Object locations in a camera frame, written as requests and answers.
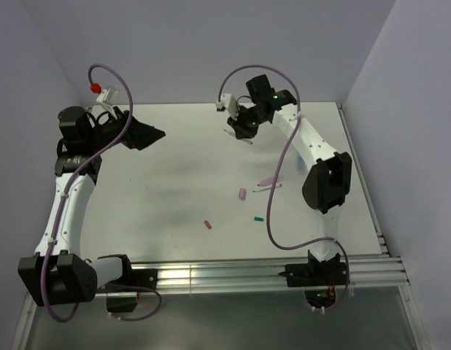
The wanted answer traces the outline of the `light blue highlighter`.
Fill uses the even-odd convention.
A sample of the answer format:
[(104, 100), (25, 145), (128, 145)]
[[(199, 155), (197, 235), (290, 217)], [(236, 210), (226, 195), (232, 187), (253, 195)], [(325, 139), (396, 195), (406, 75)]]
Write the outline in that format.
[(306, 166), (305, 162), (302, 158), (302, 156), (298, 153), (297, 154), (297, 170), (300, 174), (303, 174), (305, 172)]

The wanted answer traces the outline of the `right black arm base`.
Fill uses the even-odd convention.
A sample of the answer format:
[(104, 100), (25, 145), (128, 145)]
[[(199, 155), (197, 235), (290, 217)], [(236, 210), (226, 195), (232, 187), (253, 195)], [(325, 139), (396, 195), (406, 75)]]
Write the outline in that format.
[(330, 260), (319, 262), (311, 254), (306, 263), (287, 264), (281, 277), (288, 287), (336, 287), (345, 286), (349, 276), (347, 264), (336, 254)]

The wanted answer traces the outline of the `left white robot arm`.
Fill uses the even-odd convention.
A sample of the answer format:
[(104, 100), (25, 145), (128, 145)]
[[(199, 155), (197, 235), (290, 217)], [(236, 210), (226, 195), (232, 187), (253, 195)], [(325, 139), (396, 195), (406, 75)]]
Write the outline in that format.
[(94, 260), (80, 256), (82, 224), (97, 184), (102, 159), (98, 154), (111, 141), (143, 150), (165, 137), (165, 132), (114, 108), (104, 123), (81, 106), (58, 114), (61, 139), (55, 163), (55, 197), (47, 226), (34, 254), (23, 257), (18, 274), (38, 306), (90, 302), (96, 290), (110, 284), (126, 291), (134, 282), (125, 254)]

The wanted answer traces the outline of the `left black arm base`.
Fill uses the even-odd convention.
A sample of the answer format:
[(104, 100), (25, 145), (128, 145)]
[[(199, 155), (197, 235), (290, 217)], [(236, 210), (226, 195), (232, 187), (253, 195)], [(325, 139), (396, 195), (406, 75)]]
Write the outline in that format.
[(155, 268), (132, 270), (127, 278), (123, 277), (106, 284), (108, 293), (134, 292), (131, 297), (107, 297), (106, 309), (111, 314), (129, 314), (138, 306), (143, 292), (157, 295), (158, 270)]

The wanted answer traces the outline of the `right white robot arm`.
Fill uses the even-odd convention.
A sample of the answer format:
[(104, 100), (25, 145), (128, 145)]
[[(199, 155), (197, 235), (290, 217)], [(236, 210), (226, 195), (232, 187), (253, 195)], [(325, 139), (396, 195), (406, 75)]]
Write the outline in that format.
[(220, 92), (216, 109), (229, 114), (227, 123), (236, 139), (253, 139), (260, 125), (270, 123), (287, 137), (285, 147), (294, 147), (300, 155), (307, 169), (301, 193), (317, 215), (316, 233), (305, 243), (309, 257), (316, 260), (308, 266), (308, 276), (314, 283), (324, 284), (334, 272), (329, 261), (338, 260), (342, 252), (336, 237), (341, 208), (350, 192), (352, 158), (348, 152), (337, 152), (316, 131), (289, 90), (275, 90), (265, 74), (252, 78), (246, 86), (251, 107)]

